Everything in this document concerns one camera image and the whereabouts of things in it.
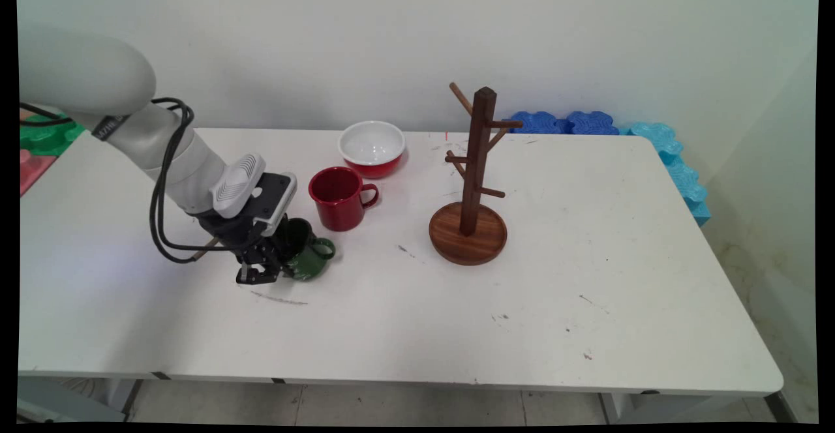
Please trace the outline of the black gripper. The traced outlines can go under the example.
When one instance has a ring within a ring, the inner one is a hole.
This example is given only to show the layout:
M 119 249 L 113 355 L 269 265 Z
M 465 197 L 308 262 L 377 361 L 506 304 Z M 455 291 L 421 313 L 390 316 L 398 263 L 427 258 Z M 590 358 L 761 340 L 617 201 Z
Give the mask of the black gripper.
M 296 255 L 294 227 L 284 213 L 277 225 L 266 235 L 267 224 L 256 221 L 247 214 L 231 219 L 221 217 L 217 212 L 198 213 L 196 220 L 200 227 L 211 234 L 212 240 L 196 251 L 199 260 L 212 249 L 232 252 L 239 262 L 235 277 L 236 284 L 274 284 L 282 270 L 291 271 L 290 260 Z

